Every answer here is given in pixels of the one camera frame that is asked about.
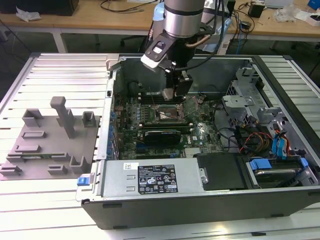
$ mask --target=robotic arm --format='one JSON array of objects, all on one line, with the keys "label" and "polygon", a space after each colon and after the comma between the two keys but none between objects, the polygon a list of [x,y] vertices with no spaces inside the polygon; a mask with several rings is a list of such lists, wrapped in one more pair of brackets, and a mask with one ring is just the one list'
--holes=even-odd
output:
[{"label": "robotic arm", "polygon": [[[187,70],[198,67],[215,54],[211,54],[201,64],[188,66],[196,48],[215,33],[219,12],[221,22],[224,23],[224,0],[164,0],[163,31],[153,36],[153,42],[141,61],[152,70],[161,68],[165,71],[166,88],[162,95],[166,101],[185,96],[193,83]],[[221,25],[220,44],[223,34],[224,24]]]}]

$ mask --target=black cable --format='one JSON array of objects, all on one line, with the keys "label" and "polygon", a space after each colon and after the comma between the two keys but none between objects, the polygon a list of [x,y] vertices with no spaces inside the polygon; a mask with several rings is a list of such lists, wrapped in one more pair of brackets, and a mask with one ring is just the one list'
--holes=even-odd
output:
[{"label": "black cable", "polygon": [[215,90],[217,90],[218,93],[224,94],[216,85],[214,85],[214,84],[212,84],[212,83],[203,85],[203,86],[200,88],[200,90],[199,90],[198,93],[201,95],[202,92],[203,92],[203,89],[204,89],[205,87],[209,87],[209,86],[211,86],[211,87],[213,87]]},{"label": "black cable", "polygon": [[26,63],[26,60],[24,60],[21,56],[16,55],[16,54],[14,54],[14,53],[7,52],[7,50],[6,50],[5,46],[4,46],[4,44],[3,44],[2,42],[0,42],[0,45],[1,45],[1,47],[3,48],[3,50],[4,50],[5,54],[7,54],[7,55],[11,55],[11,56],[14,56],[14,57],[16,57],[16,58],[21,59],[21,60],[22,60],[22,62],[20,62],[20,61],[19,61],[18,59],[16,59],[16,58],[14,59],[14,60],[16,60],[19,64],[24,65],[24,64]]},{"label": "black cable", "polygon": [[1,18],[0,18],[0,22],[2,23],[3,26],[5,26],[16,37],[16,39],[19,40],[20,43],[22,43],[22,45],[25,47],[25,49],[27,49],[29,51],[29,53],[32,53],[30,48],[28,48],[27,45],[25,45],[25,43],[1,20]]},{"label": "black cable", "polygon": [[256,27],[255,20],[254,20],[251,16],[249,16],[247,13],[245,13],[244,11],[240,11],[240,10],[234,10],[234,11],[235,11],[235,12],[242,13],[242,14],[246,15],[248,18],[251,19],[251,21],[252,21],[252,23],[253,23],[252,29],[251,29],[251,30],[248,30],[248,31],[243,31],[243,30],[241,30],[243,33],[248,33],[248,34],[251,33],[251,32],[255,29],[255,27]]},{"label": "black cable", "polygon": [[216,45],[214,52],[212,54],[210,54],[205,60],[203,60],[202,62],[200,62],[196,65],[179,67],[179,68],[176,68],[175,71],[186,71],[186,70],[190,70],[190,69],[195,69],[195,68],[201,66],[202,64],[205,64],[206,62],[208,62],[214,55],[217,54],[217,52],[221,46],[222,40],[224,39],[224,34],[225,34],[225,2],[224,2],[224,0],[219,0],[219,1],[221,2],[221,5],[222,5],[222,21],[221,21],[222,24],[221,24],[221,33],[220,33],[219,42]]},{"label": "black cable", "polygon": [[137,12],[142,12],[143,9],[138,9],[142,6],[145,6],[145,5],[148,5],[148,4],[152,4],[152,3],[155,3],[157,0],[154,0],[154,1],[150,1],[150,2],[146,2],[146,3],[143,3],[143,4],[140,4],[138,6],[133,6],[133,7],[130,7],[130,8],[127,8],[127,9],[120,9],[120,10],[114,10],[114,9],[110,9],[109,7],[105,7],[103,6],[105,3],[109,3],[110,0],[105,0],[103,1],[101,4],[100,4],[100,7],[104,10],[107,10],[109,12],[113,12],[113,13],[118,13],[118,14],[123,14],[123,13],[137,13]]},{"label": "black cable", "polygon": [[213,23],[213,32],[216,31],[216,27],[217,27],[217,15],[218,15],[218,10],[220,8],[220,3],[221,1],[219,1],[219,5],[218,5],[218,2],[215,0],[214,2],[214,16],[212,16],[212,18],[210,18],[209,21],[207,21],[205,24],[208,25],[209,23],[211,23],[212,20],[214,20],[214,23]]},{"label": "black cable", "polygon": [[312,73],[316,70],[316,68],[318,67],[318,65],[320,64],[320,60],[314,65],[314,67],[312,68],[311,72],[309,73],[309,77],[311,77]]},{"label": "black cable", "polygon": [[215,130],[221,137],[227,139],[228,141],[230,141],[230,142],[234,143],[236,146],[238,146],[239,149],[240,149],[241,147],[243,147],[245,150],[250,151],[250,152],[253,152],[253,153],[256,154],[256,151],[255,151],[254,149],[252,149],[252,148],[250,148],[250,147],[248,147],[247,145],[244,145],[244,144],[243,144],[242,146],[240,146],[236,141],[232,140],[231,137],[227,137],[226,135],[222,134],[222,133],[218,130],[218,128],[217,128],[217,126],[216,126],[216,124],[215,124],[215,116],[216,116],[216,112],[217,112],[217,109],[218,109],[218,105],[219,105],[221,102],[222,102],[222,98],[221,98],[221,100],[220,100],[220,101],[215,105],[215,107],[214,107],[214,111],[213,111],[213,115],[212,115],[212,123],[213,123],[212,125],[213,125],[214,130]]},{"label": "black cable", "polygon": [[242,3],[242,4],[239,5],[238,10],[242,10],[242,9],[245,8],[245,7],[250,7],[251,4],[252,4],[252,1],[244,2],[244,3]]}]

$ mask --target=workbench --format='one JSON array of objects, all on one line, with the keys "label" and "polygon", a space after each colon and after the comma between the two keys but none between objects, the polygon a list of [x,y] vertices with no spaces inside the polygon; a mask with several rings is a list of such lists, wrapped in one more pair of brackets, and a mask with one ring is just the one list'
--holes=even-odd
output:
[{"label": "workbench", "polygon": [[[64,96],[66,107],[75,116],[83,111],[93,111],[96,116],[103,116],[109,79],[107,56],[106,53],[51,53],[34,55],[28,59],[0,103],[0,165],[6,161],[6,156],[24,125],[21,117],[26,109],[38,108],[43,116],[57,116],[55,110],[50,108],[52,96]],[[286,67],[285,63],[281,63],[284,61],[281,56],[265,58],[268,58],[270,67]],[[284,75],[281,71],[275,74],[279,83],[290,91],[291,99],[301,107],[302,112],[317,111],[314,113],[316,115],[320,111],[312,106],[311,110],[303,108],[302,96],[307,97],[312,93],[312,81],[307,76],[294,72]],[[0,181],[0,239],[57,240],[93,237],[104,240],[244,240],[256,235],[255,240],[304,240],[320,236],[319,203],[288,217],[101,230],[82,209],[80,202],[75,200],[76,190],[77,179]]]},{"label": "workbench", "polygon": [[[246,0],[237,0],[235,8]],[[155,4],[143,6],[144,11],[119,14],[103,10],[99,0],[80,0],[73,16],[56,16],[42,14],[41,20],[25,22],[20,20],[15,14],[0,14],[0,19],[15,32],[37,32],[51,33],[53,35],[59,53],[67,53],[68,49],[62,34],[107,34],[107,35],[147,35]],[[308,0],[295,0],[295,4],[301,10],[306,11]],[[110,4],[110,8],[115,10],[127,9],[137,6],[139,3],[128,3],[126,0],[115,1]],[[273,9],[263,11],[260,18],[255,18],[255,28],[247,38],[253,40],[273,40],[273,41],[296,41],[296,42],[317,42],[320,41],[320,31],[318,27],[313,27],[304,21],[296,22],[276,22],[273,18]],[[0,39],[5,40],[3,33],[7,29],[0,25]],[[230,27],[225,36],[224,43],[228,43],[233,37],[235,28]]]}]

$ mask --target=blue clip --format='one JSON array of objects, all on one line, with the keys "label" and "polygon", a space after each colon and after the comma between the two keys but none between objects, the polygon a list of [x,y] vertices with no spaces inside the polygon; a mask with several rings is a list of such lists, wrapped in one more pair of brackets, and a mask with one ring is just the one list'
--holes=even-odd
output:
[{"label": "blue clip", "polygon": [[76,183],[79,187],[82,186],[89,186],[90,185],[90,177],[78,177],[77,183]]},{"label": "blue clip", "polygon": [[250,162],[252,170],[257,169],[272,169],[272,166],[267,158],[256,158]]},{"label": "blue clip", "polygon": [[305,159],[304,157],[302,157],[300,161],[304,169],[309,166],[307,159]]}]

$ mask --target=power supply label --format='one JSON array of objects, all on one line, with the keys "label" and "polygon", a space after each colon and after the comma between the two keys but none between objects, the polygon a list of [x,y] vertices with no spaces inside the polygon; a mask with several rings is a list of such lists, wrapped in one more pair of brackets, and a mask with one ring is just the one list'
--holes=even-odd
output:
[{"label": "power supply label", "polygon": [[138,166],[140,194],[169,194],[178,192],[175,165]]}]

